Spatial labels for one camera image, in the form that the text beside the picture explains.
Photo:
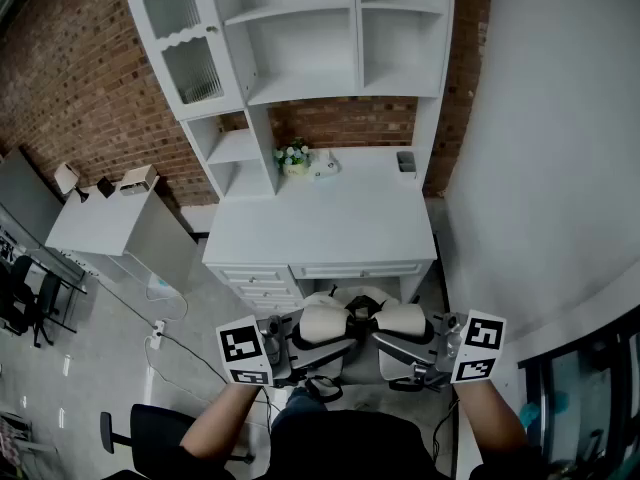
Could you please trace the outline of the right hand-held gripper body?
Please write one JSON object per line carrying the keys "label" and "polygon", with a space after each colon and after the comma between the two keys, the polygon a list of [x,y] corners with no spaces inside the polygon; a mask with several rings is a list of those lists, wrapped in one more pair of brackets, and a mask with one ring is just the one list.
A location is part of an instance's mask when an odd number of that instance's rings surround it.
{"label": "right hand-held gripper body", "polygon": [[439,391],[449,383],[486,380],[501,355],[505,330],[505,319],[475,310],[469,314],[421,309],[393,312],[387,317],[387,332],[408,337],[430,333],[435,364],[387,368],[389,386],[400,391]]}

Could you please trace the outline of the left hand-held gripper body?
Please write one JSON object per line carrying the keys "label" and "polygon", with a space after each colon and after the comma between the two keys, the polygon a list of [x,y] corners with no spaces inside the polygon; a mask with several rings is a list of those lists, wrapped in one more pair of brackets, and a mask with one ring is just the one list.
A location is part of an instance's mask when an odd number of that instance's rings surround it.
{"label": "left hand-held gripper body", "polygon": [[258,387],[294,386],[306,378],[293,365],[292,343],[301,310],[258,320],[248,316],[216,328],[224,371],[231,383]]}

